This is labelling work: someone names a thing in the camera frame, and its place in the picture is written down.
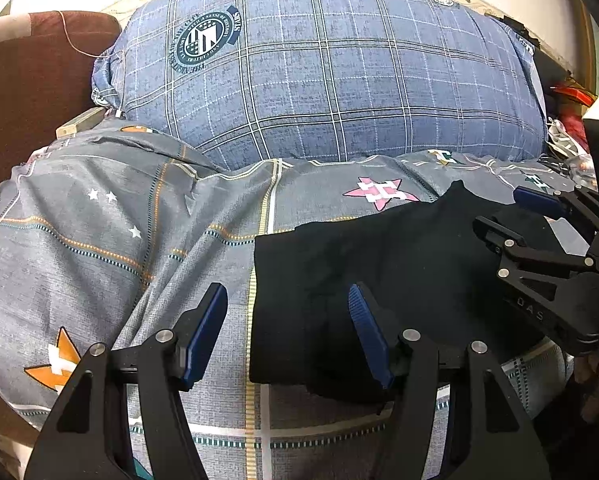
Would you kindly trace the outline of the person's right hand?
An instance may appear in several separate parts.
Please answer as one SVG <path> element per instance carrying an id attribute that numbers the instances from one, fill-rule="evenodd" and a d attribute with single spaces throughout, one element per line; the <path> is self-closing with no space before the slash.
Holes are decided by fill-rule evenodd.
<path id="1" fill-rule="evenodd" d="M 575 358 L 574 379 L 585 387 L 580 416 L 585 422 L 594 422 L 599 417 L 599 351 Z"/>

